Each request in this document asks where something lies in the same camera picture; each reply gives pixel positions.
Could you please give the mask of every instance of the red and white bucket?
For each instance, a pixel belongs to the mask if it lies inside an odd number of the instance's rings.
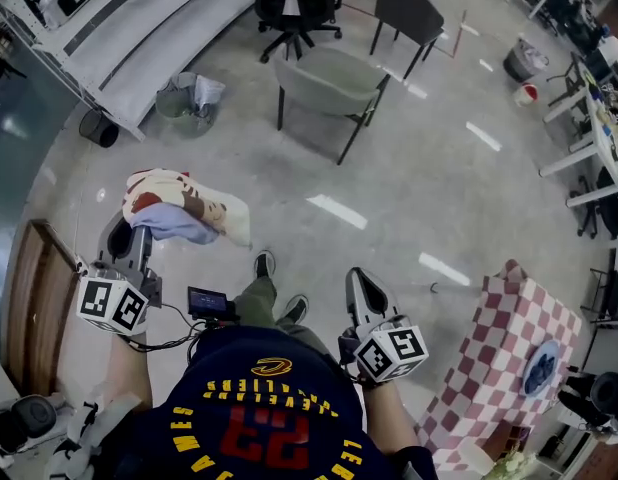
[[[534,101],[538,101],[538,88],[533,84],[522,84],[520,88],[513,93],[513,101],[516,105],[523,107],[531,105]]]

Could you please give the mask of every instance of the cavaliers logo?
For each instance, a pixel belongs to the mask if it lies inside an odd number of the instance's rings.
[[[291,371],[291,361],[282,357],[265,357],[259,359],[256,364],[264,366],[254,366],[251,373],[261,375],[263,377],[273,377],[274,375],[282,375]]]

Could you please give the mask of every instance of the gray sneaker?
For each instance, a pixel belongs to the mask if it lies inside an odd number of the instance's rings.
[[[253,263],[253,276],[254,279],[261,277],[268,277],[271,279],[273,273],[276,271],[276,259],[269,251],[262,251],[256,257],[256,261]]]
[[[309,300],[304,295],[296,295],[287,303],[284,312],[276,321],[279,324],[282,320],[291,320],[293,324],[299,324],[307,315]]]

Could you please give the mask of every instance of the blue bowl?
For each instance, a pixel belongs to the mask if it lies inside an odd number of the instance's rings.
[[[543,374],[543,380],[539,384],[536,383],[535,387],[532,390],[528,390],[529,383],[527,382],[530,377],[533,375],[537,375],[537,371],[534,370],[534,367],[538,366],[542,357],[545,356],[545,361],[553,360],[553,367],[548,374]],[[543,389],[545,389],[553,380],[554,375],[556,374],[556,370],[558,369],[558,362],[560,360],[560,344],[556,340],[545,341],[542,345],[538,347],[531,356],[531,359],[527,362],[527,366],[525,368],[525,373],[522,376],[522,390],[521,394],[526,397],[534,397],[538,396]]]

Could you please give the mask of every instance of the red and white checkered tablecloth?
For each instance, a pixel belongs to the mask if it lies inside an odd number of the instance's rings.
[[[582,326],[515,260],[484,278],[473,322],[457,364],[418,423],[418,437],[440,471],[468,469],[456,451],[465,437],[482,446],[503,419],[526,427],[538,422],[556,394]],[[526,398],[520,391],[527,361],[550,339],[560,343],[556,375],[540,395]]]

